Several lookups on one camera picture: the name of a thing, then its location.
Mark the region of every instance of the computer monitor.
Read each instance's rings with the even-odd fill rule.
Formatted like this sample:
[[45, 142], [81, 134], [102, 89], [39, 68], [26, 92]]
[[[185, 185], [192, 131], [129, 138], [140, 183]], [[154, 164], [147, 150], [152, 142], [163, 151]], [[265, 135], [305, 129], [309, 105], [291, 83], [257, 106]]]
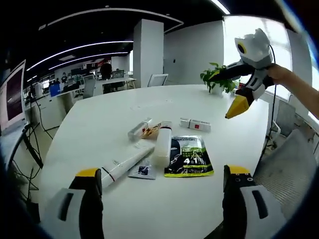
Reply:
[[26, 124], [23, 100], [25, 61], [21, 62], [0, 86], [0, 129], [4, 135]]

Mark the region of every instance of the white cabinet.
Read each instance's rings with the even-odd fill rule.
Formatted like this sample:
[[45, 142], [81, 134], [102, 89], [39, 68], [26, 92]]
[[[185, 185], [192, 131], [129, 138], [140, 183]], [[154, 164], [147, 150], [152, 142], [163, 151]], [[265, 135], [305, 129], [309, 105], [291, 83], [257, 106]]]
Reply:
[[41, 111], [39, 111], [38, 107], [35, 107], [35, 115], [38, 122], [42, 119], [44, 129], [48, 130], [60, 126], [66, 116], [63, 102], [58, 97], [52, 98], [50, 96], [44, 97], [37, 102]]

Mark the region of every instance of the snack bag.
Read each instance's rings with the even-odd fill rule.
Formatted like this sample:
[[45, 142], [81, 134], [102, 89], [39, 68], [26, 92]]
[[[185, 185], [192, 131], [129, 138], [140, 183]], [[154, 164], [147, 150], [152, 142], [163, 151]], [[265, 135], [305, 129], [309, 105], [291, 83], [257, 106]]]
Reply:
[[198, 177], [213, 173], [213, 167], [200, 136], [172, 137], [170, 164], [164, 170], [165, 177]]

